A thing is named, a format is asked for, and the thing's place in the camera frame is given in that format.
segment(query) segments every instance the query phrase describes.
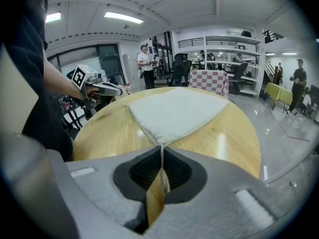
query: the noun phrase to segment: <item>white ceiling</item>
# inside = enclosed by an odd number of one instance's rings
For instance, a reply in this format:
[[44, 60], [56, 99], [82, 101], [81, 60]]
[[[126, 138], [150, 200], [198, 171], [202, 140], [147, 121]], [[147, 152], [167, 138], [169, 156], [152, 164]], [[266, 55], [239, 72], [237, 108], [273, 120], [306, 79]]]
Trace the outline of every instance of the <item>white ceiling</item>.
[[[48, 0], [48, 13], [60, 11], [61, 20], [46, 25], [48, 49], [89, 39], [145, 40], [164, 31], [228, 23], [261, 25], [296, 37], [304, 24], [296, 22], [289, 0]], [[117, 12], [143, 19], [142, 24], [104, 18]], [[299, 38], [309, 38], [302, 31]]]

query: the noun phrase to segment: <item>black shirt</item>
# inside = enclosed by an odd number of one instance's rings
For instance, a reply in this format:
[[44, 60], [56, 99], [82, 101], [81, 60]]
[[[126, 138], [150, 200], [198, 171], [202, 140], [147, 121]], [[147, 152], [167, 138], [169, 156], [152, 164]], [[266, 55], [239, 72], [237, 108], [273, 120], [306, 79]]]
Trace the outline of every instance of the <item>black shirt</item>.
[[26, 0], [19, 20], [4, 41], [10, 57], [24, 79], [39, 96], [22, 133], [35, 138], [47, 149], [61, 153], [64, 160], [72, 155], [70, 136], [63, 130], [43, 80], [44, 25], [47, 0]]
[[[303, 68], [298, 68], [294, 72], [294, 80], [295, 79], [299, 79], [300, 82], [304, 82], [307, 79], [307, 73], [305, 72]], [[302, 93], [304, 91], [304, 88], [305, 88], [304, 86], [294, 83], [292, 92]]]

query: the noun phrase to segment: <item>round wooden table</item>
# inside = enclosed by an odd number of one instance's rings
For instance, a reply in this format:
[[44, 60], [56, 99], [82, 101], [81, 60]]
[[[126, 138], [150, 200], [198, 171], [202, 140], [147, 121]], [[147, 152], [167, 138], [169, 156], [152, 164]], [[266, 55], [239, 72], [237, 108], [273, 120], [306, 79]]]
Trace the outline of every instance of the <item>round wooden table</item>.
[[[152, 147], [123, 102], [164, 93], [172, 87], [145, 90], [123, 97], [96, 113], [83, 126], [73, 143], [74, 160], [110, 157]], [[222, 98], [205, 90], [188, 88]], [[233, 103], [194, 133], [169, 145], [236, 164], [254, 177], [259, 177], [261, 154], [253, 125]]]

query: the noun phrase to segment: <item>red and white checkered cloth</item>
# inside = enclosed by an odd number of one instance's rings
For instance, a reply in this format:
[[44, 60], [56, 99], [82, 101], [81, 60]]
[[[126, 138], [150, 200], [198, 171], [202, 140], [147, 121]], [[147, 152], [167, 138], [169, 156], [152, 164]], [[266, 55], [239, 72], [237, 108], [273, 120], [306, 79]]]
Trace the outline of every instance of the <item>red and white checkered cloth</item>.
[[224, 71], [218, 70], [195, 70], [190, 72], [190, 88], [202, 89], [214, 92], [228, 99], [229, 85], [228, 76]]

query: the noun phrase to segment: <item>glossy gray floor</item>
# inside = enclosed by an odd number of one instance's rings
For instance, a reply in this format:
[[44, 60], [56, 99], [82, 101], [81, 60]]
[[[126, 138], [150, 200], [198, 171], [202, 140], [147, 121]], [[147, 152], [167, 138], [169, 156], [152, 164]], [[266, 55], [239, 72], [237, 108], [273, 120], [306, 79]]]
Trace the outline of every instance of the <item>glossy gray floor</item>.
[[319, 139], [319, 126], [313, 120], [283, 113], [284, 104], [230, 94], [255, 127], [262, 154], [260, 179], [280, 173], [296, 160], [307, 155]]

